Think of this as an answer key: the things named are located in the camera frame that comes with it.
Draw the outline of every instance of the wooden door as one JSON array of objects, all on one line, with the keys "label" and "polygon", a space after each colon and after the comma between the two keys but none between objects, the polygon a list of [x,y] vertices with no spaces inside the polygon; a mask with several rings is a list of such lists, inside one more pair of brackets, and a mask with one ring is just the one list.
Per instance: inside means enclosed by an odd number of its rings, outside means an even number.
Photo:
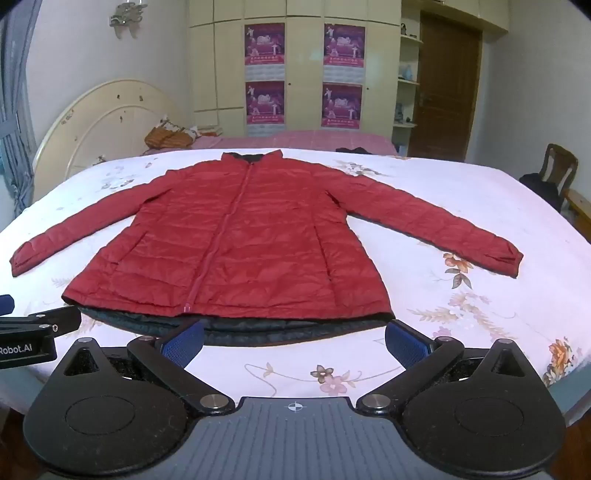
[{"label": "wooden door", "polygon": [[412,157],[464,161],[478,91],[482,33],[421,16],[418,92],[408,146]]}]

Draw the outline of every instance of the curtain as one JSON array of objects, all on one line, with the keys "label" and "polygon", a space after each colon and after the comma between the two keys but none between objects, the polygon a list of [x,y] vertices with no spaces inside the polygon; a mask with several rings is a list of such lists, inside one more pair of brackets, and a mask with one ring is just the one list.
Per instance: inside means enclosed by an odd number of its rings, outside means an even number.
[{"label": "curtain", "polygon": [[41,0],[22,0],[0,21],[0,158],[14,215],[33,197],[31,144],[25,67]]}]

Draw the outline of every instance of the screw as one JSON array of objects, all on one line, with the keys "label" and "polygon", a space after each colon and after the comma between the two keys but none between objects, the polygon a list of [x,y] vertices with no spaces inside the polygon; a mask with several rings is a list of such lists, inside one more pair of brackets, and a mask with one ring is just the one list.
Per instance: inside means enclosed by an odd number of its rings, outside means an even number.
[{"label": "screw", "polygon": [[380,395],[378,393],[372,393],[366,395],[361,400],[367,408],[372,410],[380,410],[390,405],[390,399],[386,395]]},{"label": "screw", "polygon": [[205,395],[200,400],[200,402],[201,405],[203,405],[205,408],[209,408],[211,410],[219,410],[220,408],[224,408],[226,405],[228,405],[228,403],[230,403],[230,400],[225,395],[214,393],[210,395]]}]

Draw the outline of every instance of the jacket sleeve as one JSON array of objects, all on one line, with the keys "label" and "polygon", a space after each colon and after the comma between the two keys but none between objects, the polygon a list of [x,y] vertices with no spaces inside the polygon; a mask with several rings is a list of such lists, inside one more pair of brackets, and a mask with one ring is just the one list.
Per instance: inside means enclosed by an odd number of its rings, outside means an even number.
[{"label": "jacket sleeve", "polygon": [[12,276],[17,277],[74,242],[136,214],[144,202],[170,190],[182,175],[181,170],[169,170],[149,183],[113,193],[23,243],[10,259]]},{"label": "jacket sleeve", "polygon": [[349,213],[452,252],[480,267],[516,277],[523,254],[511,242],[441,207],[365,176],[313,164],[313,176]]}]

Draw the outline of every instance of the jacket zipper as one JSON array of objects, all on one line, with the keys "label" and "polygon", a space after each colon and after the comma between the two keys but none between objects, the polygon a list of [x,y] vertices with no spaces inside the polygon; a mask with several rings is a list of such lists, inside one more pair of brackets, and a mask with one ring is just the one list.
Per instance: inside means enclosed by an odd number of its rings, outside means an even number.
[{"label": "jacket zipper", "polygon": [[230,217],[232,215],[234,215],[236,213],[236,211],[238,210],[238,204],[240,203],[242,195],[244,194],[244,191],[246,190],[246,186],[248,185],[248,181],[251,176],[251,171],[252,171],[253,165],[254,165],[253,163],[249,163],[248,167],[246,168],[246,174],[244,175],[244,179],[242,180],[242,185],[240,186],[240,191],[238,192],[238,195],[236,195],[236,197],[234,198],[234,201],[232,202],[232,206],[230,207],[230,211],[226,215],[224,215],[224,218],[222,220],[222,224],[221,224],[219,230],[217,231],[215,238],[212,241],[212,244],[209,248],[209,252],[205,256],[205,259],[203,260],[202,271],[197,276],[195,281],[193,282],[193,286],[191,287],[191,290],[189,291],[189,297],[187,298],[187,301],[185,302],[183,313],[190,313],[191,312],[191,305],[193,305],[193,302],[195,301],[195,298],[197,297],[197,293],[199,292],[199,287],[201,286],[201,283],[203,283],[203,279],[205,278],[205,275],[209,271],[209,267],[211,266],[213,257],[215,256],[215,254],[217,253],[217,251],[220,247],[221,238],[222,238],[224,231],[226,230],[226,227],[228,226],[228,222],[230,221]]}]

